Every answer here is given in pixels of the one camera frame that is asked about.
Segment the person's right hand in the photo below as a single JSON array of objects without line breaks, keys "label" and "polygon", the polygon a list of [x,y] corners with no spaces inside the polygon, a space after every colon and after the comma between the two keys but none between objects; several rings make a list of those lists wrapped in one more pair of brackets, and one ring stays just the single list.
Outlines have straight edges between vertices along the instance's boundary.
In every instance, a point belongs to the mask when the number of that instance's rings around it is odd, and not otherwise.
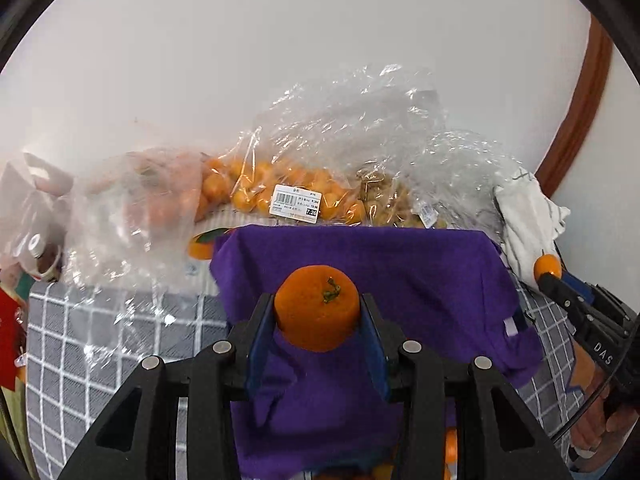
[{"label": "person's right hand", "polygon": [[[604,382],[605,374],[579,344],[573,342],[573,347],[576,364],[570,385],[581,388],[588,399]],[[629,406],[621,406],[611,416],[605,416],[604,401],[610,395],[610,390],[610,385],[607,385],[570,428],[570,443],[578,452],[580,470],[595,471],[620,452],[629,431],[638,420],[638,413]]]}]

